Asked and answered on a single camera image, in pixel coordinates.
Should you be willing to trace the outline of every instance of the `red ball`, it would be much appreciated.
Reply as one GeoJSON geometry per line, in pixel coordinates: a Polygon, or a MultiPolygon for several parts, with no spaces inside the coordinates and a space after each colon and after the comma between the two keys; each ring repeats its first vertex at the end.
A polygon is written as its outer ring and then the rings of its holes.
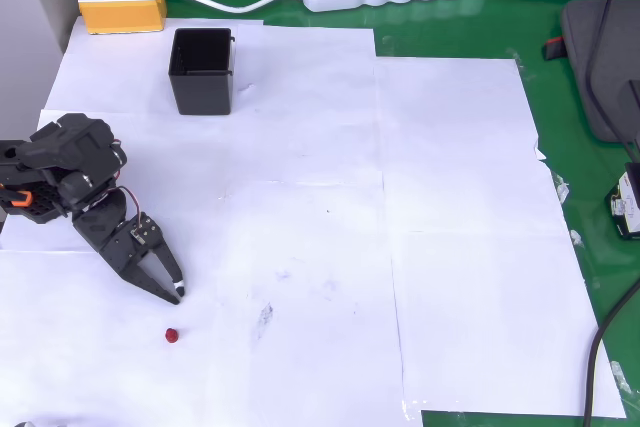
{"type": "Polygon", "coordinates": [[[170,344],[173,344],[178,341],[178,331],[176,329],[167,329],[167,332],[164,334],[165,339],[170,344]]]}

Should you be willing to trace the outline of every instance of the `white paper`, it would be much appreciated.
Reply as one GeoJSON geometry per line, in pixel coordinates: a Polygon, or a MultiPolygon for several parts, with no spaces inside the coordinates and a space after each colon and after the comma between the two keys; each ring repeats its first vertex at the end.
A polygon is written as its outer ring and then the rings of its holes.
{"type": "MultiPolygon", "coordinates": [[[[209,245],[215,252],[223,238],[209,245]]],[[[174,306],[125,283],[97,254],[0,252],[0,279],[11,286],[0,299],[0,423],[214,425],[208,409],[224,406],[204,393],[209,366],[225,362],[214,343],[220,265],[212,255],[210,265],[182,267],[187,295],[174,306]],[[175,344],[164,338],[169,327],[175,344]]]]}
{"type": "MultiPolygon", "coordinates": [[[[232,182],[369,185],[380,178],[373,33],[242,26],[239,37],[231,115],[88,114],[107,122],[122,141],[128,163],[119,185],[138,195],[163,230],[175,225],[176,235],[205,222],[202,201],[223,199],[232,182]],[[299,68],[305,59],[317,61],[299,68]]],[[[171,39],[164,39],[169,48],[171,39]]],[[[111,104],[118,105],[119,90],[109,89],[111,104]]],[[[65,92],[68,104],[82,110],[75,93],[65,92]]],[[[44,110],[39,126],[64,113],[44,110]]],[[[7,219],[0,249],[90,251],[69,219],[36,225],[17,216],[7,219]]]]}
{"type": "MultiPolygon", "coordinates": [[[[597,325],[516,64],[384,58],[376,76],[413,417],[582,415],[597,325]]],[[[625,416],[604,348],[594,397],[625,416]]]]}
{"type": "MultiPolygon", "coordinates": [[[[179,28],[229,28],[261,20],[167,19],[164,30],[90,35],[78,17],[45,109],[179,115],[169,59],[179,28]]],[[[232,56],[235,43],[232,44],[232,56]]]]}
{"type": "MultiPolygon", "coordinates": [[[[13,290],[0,311],[24,311],[0,326],[24,327],[0,343],[0,359],[17,359],[0,379],[0,397],[15,396],[0,404],[0,421],[406,424],[372,33],[265,28],[239,37],[254,46],[243,52],[239,42],[243,89],[232,115],[89,114],[122,140],[119,184],[163,229],[185,273],[183,304],[124,283],[69,219],[9,219],[0,241],[12,251],[0,252],[0,275],[13,290]],[[308,58],[317,61],[299,68],[308,58]],[[32,249],[48,252],[15,252],[32,249]],[[25,302],[31,295],[39,300],[25,302]],[[167,327],[181,332],[178,343],[166,343],[167,327]],[[29,342],[34,332],[46,343],[29,342]],[[32,361],[43,368],[25,370],[32,361]],[[76,375],[86,378],[76,385],[76,375]]],[[[107,95],[127,97],[115,87],[107,95]]],[[[63,114],[46,110],[41,125],[63,114]]]]}
{"type": "Polygon", "coordinates": [[[405,425],[380,188],[260,182],[228,203],[220,335],[250,407],[224,425],[405,425]]]}

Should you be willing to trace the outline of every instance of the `green table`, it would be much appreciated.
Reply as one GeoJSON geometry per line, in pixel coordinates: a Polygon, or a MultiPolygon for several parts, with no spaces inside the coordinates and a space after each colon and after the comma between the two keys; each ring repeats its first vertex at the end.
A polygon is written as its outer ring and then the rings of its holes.
{"type": "MultiPolygon", "coordinates": [[[[257,0],[215,1],[242,6],[257,0]]],[[[618,238],[604,204],[605,195],[628,160],[624,150],[591,135],[569,61],[542,60],[543,43],[561,35],[560,12],[568,1],[433,0],[313,13],[299,0],[280,0],[241,16],[190,0],[167,0],[167,4],[169,17],[264,19],[267,25],[290,27],[370,28],[375,32],[379,56],[516,59],[540,135],[540,150],[551,170],[569,184],[563,210],[569,228],[582,236],[584,247],[576,247],[576,253],[596,316],[602,319],[640,276],[640,242],[618,238]]],[[[640,426],[640,391],[636,390],[640,389],[640,295],[609,328],[605,342],[610,360],[620,363],[630,386],[629,392],[621,390],[628,420],[596,420],[594,425],[640,426]]],[[[583,388],[582,379],[576,379],[576,388],[583,388]]],[[[423,417],[425,424],[434,427],[581,424],[580,418],[477,413],[430,412],[423,417]]]]}

